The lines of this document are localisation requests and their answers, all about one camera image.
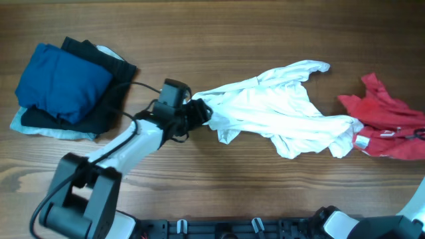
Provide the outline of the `red t-shirt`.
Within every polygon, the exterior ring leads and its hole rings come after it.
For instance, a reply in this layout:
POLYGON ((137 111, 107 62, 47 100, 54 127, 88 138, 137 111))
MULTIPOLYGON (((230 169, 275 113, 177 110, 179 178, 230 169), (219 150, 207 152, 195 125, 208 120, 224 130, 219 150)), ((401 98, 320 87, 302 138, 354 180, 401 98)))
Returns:
POLYGON ((424 140, 415 138, 414 130, 424 128, 424 112, 392 98, 376 74, 361 80, 366 90, 363 98, 338 96, 347 113, 364 125, 353 137, 354 147, 373 157, 423 160, 424 140))

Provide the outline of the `white t-shirt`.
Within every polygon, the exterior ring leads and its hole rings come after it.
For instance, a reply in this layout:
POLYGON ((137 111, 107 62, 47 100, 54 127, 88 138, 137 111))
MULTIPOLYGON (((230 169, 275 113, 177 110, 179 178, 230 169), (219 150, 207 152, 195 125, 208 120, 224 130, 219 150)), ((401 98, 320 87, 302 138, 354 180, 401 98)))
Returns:
POLYGON ((353 138, 364 125, 351 116, 323 115, 302 85, 310 74, 329 69, 326 62, 302 60, 197 92, 193 99, 202 99, 212 109, 207 125, 217 132, 221 143, 229 144, 247 131, 271 139, 283 158, 294 159, 301 153, 324 149, 342 158, 352 150, 353 138))

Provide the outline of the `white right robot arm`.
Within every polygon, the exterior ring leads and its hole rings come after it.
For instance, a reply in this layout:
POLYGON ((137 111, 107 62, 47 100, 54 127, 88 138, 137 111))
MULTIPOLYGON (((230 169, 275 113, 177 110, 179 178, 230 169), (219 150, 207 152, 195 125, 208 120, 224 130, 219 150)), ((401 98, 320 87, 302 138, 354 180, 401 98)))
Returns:
MULTIPOLYGON (((405 161, 424 159, 424 127, 355 134, 351 144, 375 157, 405 161)), ((424 183, 394 216, 356 219, 334 206, 322 207, 308 220, 310 238, 423 238, 424 183)))

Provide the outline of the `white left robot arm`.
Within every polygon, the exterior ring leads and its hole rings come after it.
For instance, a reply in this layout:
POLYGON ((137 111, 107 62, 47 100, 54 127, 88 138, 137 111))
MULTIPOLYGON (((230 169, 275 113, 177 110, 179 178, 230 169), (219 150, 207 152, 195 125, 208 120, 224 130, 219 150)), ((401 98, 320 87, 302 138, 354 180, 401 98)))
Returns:
POLYGON ((117 210, 123 176, 166 141, 188 136, 213 114, 202 99, 153 100, 151 106, 153 110, 131 116, 130 126, 103 148, 85 157, 67 153, 59 161, 29 222, 34 238, 36 221, 67 238, 144 238, 142 223, 117 210))

